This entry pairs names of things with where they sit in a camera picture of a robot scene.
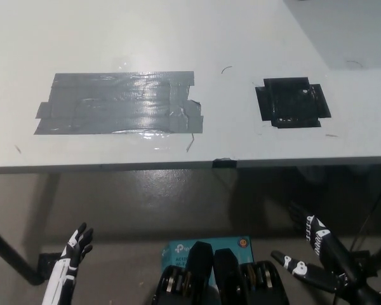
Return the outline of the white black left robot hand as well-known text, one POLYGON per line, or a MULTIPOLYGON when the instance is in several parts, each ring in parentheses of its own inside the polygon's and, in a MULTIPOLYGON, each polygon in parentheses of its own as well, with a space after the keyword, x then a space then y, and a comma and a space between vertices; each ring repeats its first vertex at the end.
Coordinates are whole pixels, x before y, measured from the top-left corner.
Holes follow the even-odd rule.
POLYGON ((44 293, 42 305, 72 303, 79 265, 93 249, 93 228, 82 223, 69 238, 59 260, 56 261, 44 293))

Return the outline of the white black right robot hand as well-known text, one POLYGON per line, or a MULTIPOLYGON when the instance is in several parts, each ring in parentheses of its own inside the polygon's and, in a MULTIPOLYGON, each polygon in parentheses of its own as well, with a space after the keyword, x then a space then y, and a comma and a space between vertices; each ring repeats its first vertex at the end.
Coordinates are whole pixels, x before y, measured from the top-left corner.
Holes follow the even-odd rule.
POLYGON ((342 294, 366 283, 361 267, 319 217, 297 203, 289 205, 289 212, 294 228, 304 234, 322 266, 305 263, 277 250, 271 252, 273 259, 298 280, 326 292, 342 294))

